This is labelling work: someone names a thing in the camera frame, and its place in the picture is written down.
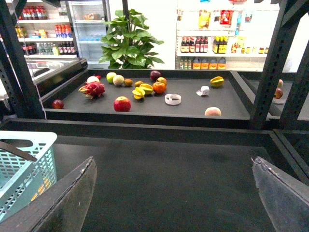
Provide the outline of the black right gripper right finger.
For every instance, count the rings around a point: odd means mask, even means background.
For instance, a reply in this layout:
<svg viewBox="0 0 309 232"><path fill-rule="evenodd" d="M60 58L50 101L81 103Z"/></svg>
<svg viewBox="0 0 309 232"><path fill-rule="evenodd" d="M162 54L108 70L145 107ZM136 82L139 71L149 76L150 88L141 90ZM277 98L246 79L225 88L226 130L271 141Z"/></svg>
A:
<svg viewBox="0 0 309 232"><path fill-rule="evenodd" d="M277 232L309 230L309 187L261 157L253 159L261 202Z"/></svg>

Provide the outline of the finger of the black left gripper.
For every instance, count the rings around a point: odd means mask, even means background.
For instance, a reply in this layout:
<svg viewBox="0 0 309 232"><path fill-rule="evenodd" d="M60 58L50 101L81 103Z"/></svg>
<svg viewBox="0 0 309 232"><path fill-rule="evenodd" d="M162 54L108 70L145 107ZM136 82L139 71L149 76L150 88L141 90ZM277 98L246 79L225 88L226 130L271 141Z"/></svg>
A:
<svg viewBox="0 0 309 232"><path fill-rule="evenodd" d="M89 209L97 166L89 157L45 193L0 224L2 232L79 232Z"/></svg>

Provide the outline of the right gripper dark left finger basket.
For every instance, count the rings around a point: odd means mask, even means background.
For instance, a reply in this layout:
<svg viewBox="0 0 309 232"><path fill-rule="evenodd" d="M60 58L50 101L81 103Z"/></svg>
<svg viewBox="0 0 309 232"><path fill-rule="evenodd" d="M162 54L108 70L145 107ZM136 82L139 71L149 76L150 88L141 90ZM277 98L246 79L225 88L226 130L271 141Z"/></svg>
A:
<svg viewBox="0 0 309 232"><path fill-rule="evenodd" d="M7 151L7 152L10 152L22 159L25 159L25 160L28 160L28 161L37 161L37 159L30 155L29 153L25 152L25 151L22 151L10 144L7 144L5 142L0 142L0 148Z"/></svg>

